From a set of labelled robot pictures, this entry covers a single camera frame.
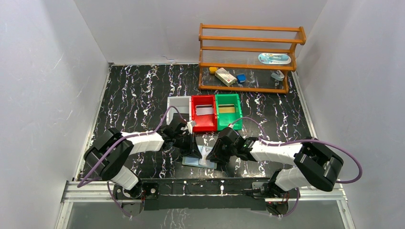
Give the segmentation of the grey VIP card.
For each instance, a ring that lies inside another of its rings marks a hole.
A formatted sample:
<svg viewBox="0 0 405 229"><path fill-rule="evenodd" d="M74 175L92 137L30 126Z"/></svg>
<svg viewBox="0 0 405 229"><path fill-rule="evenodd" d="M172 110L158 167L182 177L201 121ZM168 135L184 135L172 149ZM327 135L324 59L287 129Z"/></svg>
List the grey VIP card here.
<svg viewBox="0 0 405 229"><path fill-rule="evenodd" d="M202 158L206 159L211 151L212 151L212 147L201 146L200 152L201 152Z"/></svg>

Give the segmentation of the white magnetic stripe card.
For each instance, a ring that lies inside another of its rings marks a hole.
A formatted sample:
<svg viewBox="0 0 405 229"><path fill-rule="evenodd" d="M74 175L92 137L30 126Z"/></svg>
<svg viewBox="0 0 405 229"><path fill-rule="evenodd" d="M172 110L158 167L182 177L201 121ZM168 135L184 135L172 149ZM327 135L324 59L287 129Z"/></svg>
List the white magnetic stripe card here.
<svg viewBox="0 0 405 229"><path fill-rule="evenodd" d="M195 114L197 116L201 115L212 115L214 113L213 111L213 106L210 104L205 104L205 105L197 105L195 107Z"/></svg>

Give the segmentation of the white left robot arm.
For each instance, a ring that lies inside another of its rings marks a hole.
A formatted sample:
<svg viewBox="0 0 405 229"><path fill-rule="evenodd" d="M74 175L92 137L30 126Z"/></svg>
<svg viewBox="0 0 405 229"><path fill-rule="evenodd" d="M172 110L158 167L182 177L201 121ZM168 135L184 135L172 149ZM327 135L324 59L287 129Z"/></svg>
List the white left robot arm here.
<svg viewBox="0 0 405 229"><path fill-rule="evenodd" d="M130 198L138 198L143 191L142 181L125 166L127 158L170 146L201 158L192 132L195 125L195 121L174 118L157 131L124 134L110 128L84 154L85 162L91 166L89 174L96 173L102 181L112 181L121 186Z"/></svg>

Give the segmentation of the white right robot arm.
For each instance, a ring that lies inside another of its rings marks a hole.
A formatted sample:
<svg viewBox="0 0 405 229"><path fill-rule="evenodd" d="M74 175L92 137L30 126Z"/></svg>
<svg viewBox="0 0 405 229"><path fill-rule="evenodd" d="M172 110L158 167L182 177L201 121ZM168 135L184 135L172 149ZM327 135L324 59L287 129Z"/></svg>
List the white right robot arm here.
<svg viewBox="0 0 405 229"><path fill-rule="evenodd" d="M219 132L207 159L218 164L228 163L236 156L244 161L273 161L292 165L276 171L267 183L252 184L256 196L282 197L288 191L304 186L330 192L343 166L343 160L315 138L293 142L270 142L258 137L242 137L227 127Z"/></svg>

